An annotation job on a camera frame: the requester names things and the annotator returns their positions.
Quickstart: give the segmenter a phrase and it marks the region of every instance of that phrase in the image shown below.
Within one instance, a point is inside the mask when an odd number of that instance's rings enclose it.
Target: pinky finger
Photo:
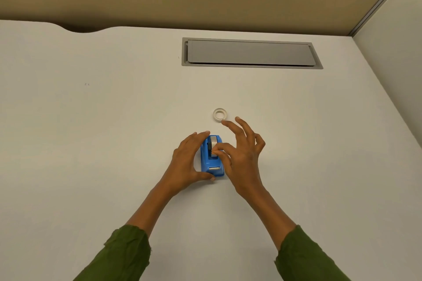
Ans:
[[[213,153],[220,158],[224,166],[224,171],[227,173],[227,175],[229,176],[232,174],[232,161],[228,154],[221,150],[213,151]]]
[[[258,133],[255,134],[255,140],[256,140],[255,150],[257,154],[260,154],[262,149],[264,149],[265,147],[265,141],[264,139],[262,139],[261,135]]]

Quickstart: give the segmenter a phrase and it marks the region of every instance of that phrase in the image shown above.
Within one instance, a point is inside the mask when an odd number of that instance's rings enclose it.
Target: forearm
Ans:
[[[158,217],[172,197],[173,193],[166,185],[158,182],[126,224],[139,227],[149,237]]]
[[[277,250],[280,250],[284,238],[295,229],[296,224],[284,213],[264,187],[251,189],[245,194],[244,199],[259,216]]]

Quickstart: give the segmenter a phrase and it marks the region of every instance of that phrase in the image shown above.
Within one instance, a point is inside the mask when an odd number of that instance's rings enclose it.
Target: green sleeve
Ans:
[[[286,236],[275,263],[284,281],[350,281],[300,226]]]
[[[124,225],[112,233],[104,248],[74,281],[139,281],[150,254],[145,231]]]

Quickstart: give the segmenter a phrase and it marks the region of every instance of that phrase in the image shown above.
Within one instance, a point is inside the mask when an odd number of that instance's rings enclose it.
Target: person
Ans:
[[[241,127],[225,120],[222,124],[234,132],[236,147],[217,143],[212,152],[220,157],[236,192],[256,212],[270,234],[278,250],[275,264],[283,280],[349,280],[264,188],[258,157],[265,142],[244,120],[239,117],[235,120]],[[215,180],[212,174],[197,172],[193,167],[195,153],[209,134],[209,131],[195,132],[180,143],[168,169],[139,209],[124,226],[112,233],[104,248],[74,281],[140,279],[151,254],[148,238],[166,204],[192,183]]]

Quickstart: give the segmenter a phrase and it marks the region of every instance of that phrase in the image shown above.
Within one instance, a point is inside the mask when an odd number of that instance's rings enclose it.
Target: tape roll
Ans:
[[[222,113],[223,114],[223,118],[219,118],[217,117],[217,113]],[[217,108],[214,110],[212,117],[215,121],[217,122],[221,122],[222,120],[227,119],[227,111],[225,111],[223,108]]]

